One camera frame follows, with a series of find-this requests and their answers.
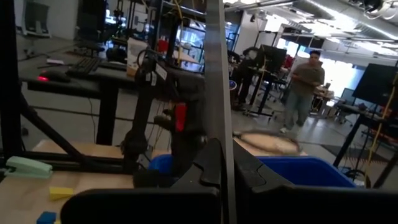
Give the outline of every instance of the mint green stapler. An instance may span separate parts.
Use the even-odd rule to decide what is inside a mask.
[[[52,166],[33,159],[12,156],[6,163],[5,176],[48,179],[52,175]]]

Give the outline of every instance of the cardboard box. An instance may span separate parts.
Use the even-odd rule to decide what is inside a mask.
[[[133,38],[129,38],[127,42],[127,75],[130,77],[135,77],[136,72],[138,70],[137,65],[137,57],[141,50],[146,49],[148,44],[146,42],[136,40]],[[144,58],[144,54],[140,56],[140,63],[142,63],[142,59]]]

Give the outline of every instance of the yellow block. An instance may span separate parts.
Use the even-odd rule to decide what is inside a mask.
[[[50,200],[68,198],[73,195],[73,189],[66,187],[50,187]]]

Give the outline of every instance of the blue bin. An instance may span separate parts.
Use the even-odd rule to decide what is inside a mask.
[[[355,184],[328,162],[310,156],[259,156],[266,166],[295,185],[319,187],[356,187]],[[171,155],[155,157],[148,169],[170,173]]]

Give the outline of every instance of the gray shirt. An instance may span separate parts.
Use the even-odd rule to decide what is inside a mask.
[[[308,63],[301,64],[293,71],[294,75],[298,75],[300,79],[292,80],[291,90],[301,96],[313,95],[315,86],[309,84],[317,82],[321,85],[325,82],[325,71],[321,66],[311,66]]]

